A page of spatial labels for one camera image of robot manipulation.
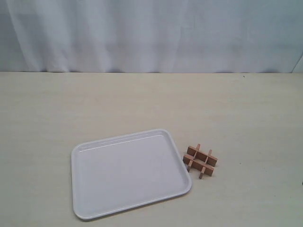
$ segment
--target white curtain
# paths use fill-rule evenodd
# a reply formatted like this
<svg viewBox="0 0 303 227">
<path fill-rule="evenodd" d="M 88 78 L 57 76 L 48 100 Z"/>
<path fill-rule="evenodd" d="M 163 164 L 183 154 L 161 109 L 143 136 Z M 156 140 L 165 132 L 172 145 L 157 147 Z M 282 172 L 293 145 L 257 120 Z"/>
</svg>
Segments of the white curtain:
<svg viewBox="0 0 303 227">
<path fill-rule="evenodd" d="M 303 0 L 0 0 L 0 71 L 303 72 Z"/>
</svg>

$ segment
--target table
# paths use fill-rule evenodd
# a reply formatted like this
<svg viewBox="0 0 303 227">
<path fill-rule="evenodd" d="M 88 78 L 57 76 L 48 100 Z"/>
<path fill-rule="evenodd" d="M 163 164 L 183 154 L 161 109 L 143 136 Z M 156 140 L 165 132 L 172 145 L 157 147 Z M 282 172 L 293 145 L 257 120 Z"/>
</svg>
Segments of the table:
<svg viewBox="0 0 303 227">
<path fill-rule="evenodd" d="M 79 143 L 167 129 L 218 158 L 185 196 L 83 222 Z M 0 220 L 15 226 L 302 226 L 303 74 L 0 73 Z"/>
</svg>

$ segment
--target plastic tray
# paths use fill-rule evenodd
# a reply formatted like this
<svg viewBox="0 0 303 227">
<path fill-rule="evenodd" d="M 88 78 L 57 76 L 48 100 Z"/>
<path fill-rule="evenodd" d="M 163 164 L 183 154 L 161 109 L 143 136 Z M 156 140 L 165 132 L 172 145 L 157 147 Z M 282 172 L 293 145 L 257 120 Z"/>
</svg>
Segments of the plastic tray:
<svg viewBox="0 0 303 227">
<path fill-rule="evenodd" d="M 75 214 L 97 218 L 187 193 L 191 178 L 163 129 L 79 144 L 71 153 Z"/>
</svg>

